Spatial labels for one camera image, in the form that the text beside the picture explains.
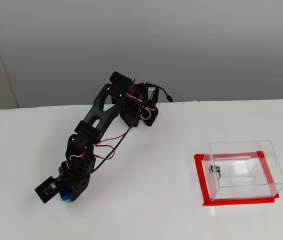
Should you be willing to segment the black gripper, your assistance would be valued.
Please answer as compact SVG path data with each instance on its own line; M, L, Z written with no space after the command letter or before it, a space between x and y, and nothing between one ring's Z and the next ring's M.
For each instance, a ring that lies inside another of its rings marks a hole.
M56 187L72 186L70 201L74 202L88 187L90 173L95 167L95 156L70 155L58 169L59 177L55 179Z

